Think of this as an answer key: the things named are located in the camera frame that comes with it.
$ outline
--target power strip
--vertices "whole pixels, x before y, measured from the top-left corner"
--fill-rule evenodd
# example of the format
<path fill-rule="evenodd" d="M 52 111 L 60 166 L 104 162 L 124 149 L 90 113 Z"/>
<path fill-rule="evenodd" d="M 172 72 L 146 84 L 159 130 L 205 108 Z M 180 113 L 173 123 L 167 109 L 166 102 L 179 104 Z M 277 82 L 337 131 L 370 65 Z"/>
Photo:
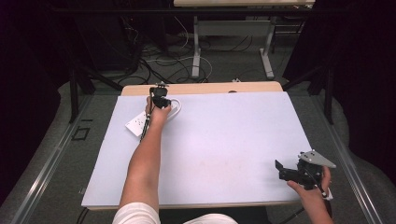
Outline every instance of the power strip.
<path fill-rule="evenodd" d="M 172 99 L 171 102 L 172 110 L 168 114 L 168 121 L 173 119 L 181 110 L 181 103 L 179 100 Z M 132 133 L 134 133 L 134 135 L 138 137 L 142 134 L 143 129 L 145 128 L 146 118 L 146 111 L 143 111 L 134 117 L 134 119 L 131 119 L 128 123 L 126 123 L 125 127 L 127 127 Z"/>

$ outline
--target gray carpet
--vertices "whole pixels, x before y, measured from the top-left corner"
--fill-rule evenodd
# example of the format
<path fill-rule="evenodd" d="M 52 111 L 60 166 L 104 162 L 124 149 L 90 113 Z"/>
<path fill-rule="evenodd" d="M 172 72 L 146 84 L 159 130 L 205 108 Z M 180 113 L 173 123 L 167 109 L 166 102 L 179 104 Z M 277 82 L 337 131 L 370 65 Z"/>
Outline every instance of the gray carpet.
<path fill-rule="evenodd" d="M 211 49 L 231 49 L 242 39 L 243 37 L 211 37 L 205 41 L 210 43 Z M 286 82 L 281 75 L 295 41 L 296 38 L 293 35 L 279 36 L 276 42 L 276 53 L 270 55 L 276 80 L 281 84 Z M 203 51 L 202 56 L 207 58 L 212 66 L 212 75 L 209 81 L 229 82 L 236 77 L 242 81 L 266 80 L 263 75 L 259 52 L 257 51 L 257 48 L 262 46 L 262 43 L 262 39 L 253 38 L 251 47 L 245 51 Z M 240 49 L 243 49 L 247 44 L 248 39 L 247 42 L 244 42 L 240 46 Z M 156 56 L 151 56 L 147 57 L 147 60 L 155 58 Z M 152 64 L 153 69 L 165 77 L 170 77 L 169 79 L 173 81 L 177 81 L 178 78 L 187 75 L 187 72 L 179 72 L 172 75 L 177 70 L 183 69 L 183 66 L 180 64 L 172 66 L 163 66 L 165 63 L 162 63 L 162 65 L 150 64 Z M 208 74 L 210 65 L 205 61 L 201 61 L 201 64 L 206 74 Z M 134 75 L 146 77 L 147 72 L 139 69 Z M 136 84 L 140 81 L 138 78 L 129 78 L 122 81 L 121 84 Z M 155 78 L 151 79 L 151 83 L 157 81 Z M 94 83 L 98 92 L 94 96 L 85 97 L 86 101 L 84 102 L 88 102 L 87 109 L 78 118 L 77 123 L 75 123 L 73 135 L 70 137 L 70 141 L 67 141 L 64 146 L 62 159 L 57 163 L 50 182 L 45 186 L 46 188 L 42 195 L 40 195 L 41 198 L 37 201 L 37 204 L 32 205 L 32 213 L 27 215 L 26 223 L 75 223 L 78 220 L 78 216 L 82 211 L 80 204 L 83 197 L 80 191 L 88 185 L 99 148 L 106 132 L 106 126 L 117 99 L 117 92 L 114 92 L 103 83 Z M 311 147 L 338 166 L 332 170 L 331 188 L 335 198 L 332 201 L 334 220 L 336 223 L 369 223 L 361 210 L 360 203 L 351 187 L 350 181 L 343 167 L 340 165 L 339 155 L 336 152 L 335 144 L 330 137 L 329 130 L 326 128 L 326 123 L 322 119 L 322 114 L 316 107 L 315 101 L 322 101 L 322 95 L 307 95 L 306 85 L 307 83 L 302 83 L 290 89 L 290 99 L 295 106 Z M 63 98 L 58 114 L 19 183 L 2 205 L 0 209 L 1 223 L 11 223 L 47 159 L 59 147 L 58 144 L 64 137 L 64 131 L 68 127 L 67 121 L 70 115 L 68 86 L 61 87 L 59 91 Z M 347 121 L 343 115 L 342 107 L 337 102 L 334 102 L 332 109 L 335 123 L 334 128 L 343 143 L 347 146 Z M 373 165 L 353 155 L 351 156 L 383 222 L 396 223 L 396 215 L 393 212 L 396 211 L 396 205 L 394 203 L 394 199 L 396 199 L 395 187 Z M 296 212 L 299 208 L 301 208 L 299 204 L 276 205 L 266 207 L 266 211 L 269 220 L 272 223 L 277 223 Z M 115 211 L 90 211 L 85 217 L 84 223 L 111 223 L 114 214 Z M 290 223 L 308 222 L 306 213 L 303 212 Z"/>

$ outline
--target table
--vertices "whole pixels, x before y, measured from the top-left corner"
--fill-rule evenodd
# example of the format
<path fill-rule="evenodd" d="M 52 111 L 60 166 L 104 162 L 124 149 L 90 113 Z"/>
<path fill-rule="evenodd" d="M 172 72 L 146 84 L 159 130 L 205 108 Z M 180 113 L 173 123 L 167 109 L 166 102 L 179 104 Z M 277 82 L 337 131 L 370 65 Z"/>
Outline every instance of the table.
<path fill-rule="evenodd" d="M 139 138 L 124 126 L 150 86 L 125 87 L 115 106 L 82 206 L 116 209 Z M 277 82 L 174 84 L 182 109 L 163 130 L 160 208 L 295 203 L 275 160 L 295 169 L 311 150 L 290 98 Z"/>
<path fill-rule="evenodd" d="M 175 0 L 176 7 L 279 7 L 313 5 L 315 0 Z M 199 76 L 201 49 L 200 35 L 262 35 L 267 36 L 264 48 L 260 49 L 262 64 L 268 79 L 274 79 L 274 72 L 268 58 L 272 37 L 276 26 L 276 17 L 269 21 L 198 21 L 194 16 L 194 58 L 191 77 Z"/>

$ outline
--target hand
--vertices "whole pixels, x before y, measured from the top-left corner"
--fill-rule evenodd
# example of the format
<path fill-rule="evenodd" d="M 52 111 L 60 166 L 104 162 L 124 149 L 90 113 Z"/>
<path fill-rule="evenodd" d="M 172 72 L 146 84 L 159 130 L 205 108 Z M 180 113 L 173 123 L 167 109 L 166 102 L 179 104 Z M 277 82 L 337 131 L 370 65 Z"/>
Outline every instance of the hand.
<path fill-rule="evenodd" d="M 329 186 L 331 179 L 332 176 L 330 174 L 329 167 L 323 166 L 323 177 L 321 186 L 325 190 L 327 195 L 329 195 Z M 288 181 L 288 185 L 300 195 L 303 207 L 313 223 L 317 223 L 316 220 L 319 220 L 319 222 L 321 223 L 327 223 L 324 222 L 324 219 L 331 221 L 326 209 L 326 205 L 323 201 L 323 196 L 318 188 L 306 190 L 302 186 L 291 180 Z"/>
<path fill-rule="evenodd" d="M 150 97 L 147 98 L 147 105 L 146 105 L 146 114 L 148 114 L 151 110 L 151 118 L 150 118 L 150 126 L 157 126 L 163 127 L 165 124 L 168 114 L 171 111 L 172 107 L 169 105 L 166 108 L 160 109 L 155 104 L 152 104 Z"/>

